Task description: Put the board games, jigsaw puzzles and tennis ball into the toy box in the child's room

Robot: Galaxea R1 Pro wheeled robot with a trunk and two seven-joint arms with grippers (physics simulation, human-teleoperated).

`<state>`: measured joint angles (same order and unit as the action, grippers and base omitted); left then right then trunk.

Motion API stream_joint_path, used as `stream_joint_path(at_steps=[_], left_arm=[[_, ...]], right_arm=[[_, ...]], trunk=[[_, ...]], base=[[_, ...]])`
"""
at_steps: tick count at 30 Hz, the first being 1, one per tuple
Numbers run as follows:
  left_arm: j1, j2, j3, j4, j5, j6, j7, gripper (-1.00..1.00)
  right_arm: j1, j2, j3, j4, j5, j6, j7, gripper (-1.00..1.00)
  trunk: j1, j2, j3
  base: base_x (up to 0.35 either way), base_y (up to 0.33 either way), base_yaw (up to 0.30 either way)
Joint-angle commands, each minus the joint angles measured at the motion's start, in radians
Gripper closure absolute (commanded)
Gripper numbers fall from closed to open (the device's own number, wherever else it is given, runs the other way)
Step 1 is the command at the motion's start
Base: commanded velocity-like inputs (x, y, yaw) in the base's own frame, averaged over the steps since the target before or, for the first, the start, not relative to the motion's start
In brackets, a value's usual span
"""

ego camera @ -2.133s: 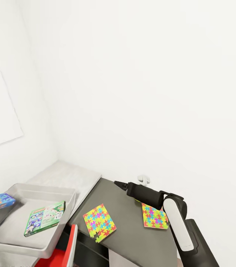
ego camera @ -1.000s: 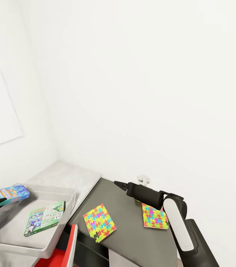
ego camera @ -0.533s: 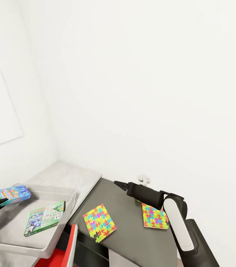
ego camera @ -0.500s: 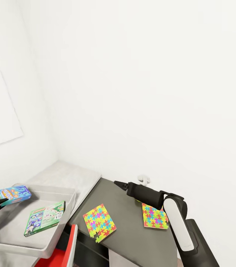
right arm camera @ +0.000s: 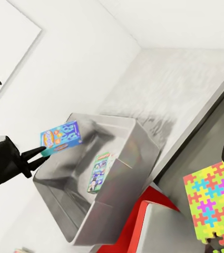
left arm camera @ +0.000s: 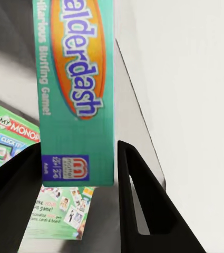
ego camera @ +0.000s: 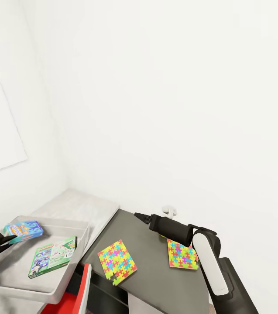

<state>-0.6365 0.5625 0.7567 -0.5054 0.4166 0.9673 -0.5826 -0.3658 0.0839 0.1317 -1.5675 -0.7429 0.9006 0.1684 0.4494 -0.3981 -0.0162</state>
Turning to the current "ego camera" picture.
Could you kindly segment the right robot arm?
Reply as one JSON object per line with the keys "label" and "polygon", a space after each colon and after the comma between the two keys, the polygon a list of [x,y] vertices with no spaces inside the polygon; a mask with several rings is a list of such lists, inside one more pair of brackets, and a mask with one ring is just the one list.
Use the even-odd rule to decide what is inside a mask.
{"label": "right robot arm", "polygon": [[[259,314],[240,280],[235,268],[227,257],[220,258],[221,242],[217,233],[193,224],[182,224],[173,220],[176,208],[163,206],[164,214],[134,215],[163,237],[186,247],[191,244],[195,250],[209,290],[216,314]],[[193,229],[196,229],[193,234]]]}

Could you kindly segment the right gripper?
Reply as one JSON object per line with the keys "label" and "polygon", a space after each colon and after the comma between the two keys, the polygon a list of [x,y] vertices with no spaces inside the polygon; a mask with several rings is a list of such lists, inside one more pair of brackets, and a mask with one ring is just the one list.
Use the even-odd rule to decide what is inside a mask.
{"label": "right gripper", "polygon": [[155,232],[158,232],[163,237],[174,240],[175,229],[179,224],[178,221],[172,220],[167,217],[161,217],[156,214],[145,215],[136,212],[134,214],[137,218],[139,218],[142,222],[144,222],[149,226],[149,229]]}

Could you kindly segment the jigsaw puzzle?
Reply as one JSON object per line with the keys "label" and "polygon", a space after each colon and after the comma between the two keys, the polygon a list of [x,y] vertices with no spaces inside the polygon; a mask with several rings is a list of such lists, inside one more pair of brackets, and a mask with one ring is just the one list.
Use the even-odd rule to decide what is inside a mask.
{"label": "jigsaw puzzle", "polygon": [[178,267],[182,269],[197,270],[198,256],[193,249],[192,244],[186,247],[176,241],[167,239],[168,241],[168,257],[171,267]]}
{"label": "jigsaw puzzle", "polygon": [[116,274],[116,280],[113,285],[118,285],[125,280],[137,267],[129,255],[122,240],[117,241],[108,248],[98,253],[99,259],[102,263],[106,278],[110,280],[113,273]]}

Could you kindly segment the board game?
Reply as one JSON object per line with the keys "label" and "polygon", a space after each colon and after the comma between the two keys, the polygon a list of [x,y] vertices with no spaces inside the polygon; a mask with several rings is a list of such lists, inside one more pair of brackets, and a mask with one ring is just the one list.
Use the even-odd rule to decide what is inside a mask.
{"label": "board game", "polygon": [[76,250],[76,236],[37,248],[28,277],[30,279],[68,265]]}
{"label": "board game", "polygon": [[7,242],[7,244],[10,245],[16,242],[39,237],[42,235],[43,229],[35,220],[30,222],[21,222],[12,225],[6,225],[1,232],[5,237],[11,235],[17,236],[16,238]]}

